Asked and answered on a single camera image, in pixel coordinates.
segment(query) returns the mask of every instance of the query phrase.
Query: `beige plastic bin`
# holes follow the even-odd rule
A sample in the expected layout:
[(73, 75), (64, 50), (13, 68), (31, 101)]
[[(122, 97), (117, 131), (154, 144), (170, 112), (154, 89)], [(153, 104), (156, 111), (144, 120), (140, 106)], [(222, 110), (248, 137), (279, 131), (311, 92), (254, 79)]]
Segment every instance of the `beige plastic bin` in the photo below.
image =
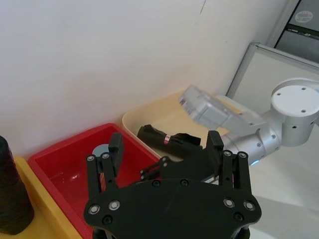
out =
[[(200, 137), (201, 145), (206, 147), (206, 139), (208, 129), (194, 122), (185, 110), (179, 105), (178, 98), (182, 92), (165, 97), (163, 99), (145, 104), (124, 114), (122, 118), (122, 127), (132, 137), (139, 141), (144, 147), (146, 147), (151, 153), (158, 158), (168, 155), (173, 160), (178, 158), (173, 157), (158, 149), (153, 149), (144, 144), (137, 138), (137, 134), (141, 126), (151, 124), (158, 130), (161, 130), (168, 135), (174, 135), (176, 133), (188, 133), (190, 135)], [(224, 135), (228, 130), (224, 128), (218, 129), (221, 135)]]

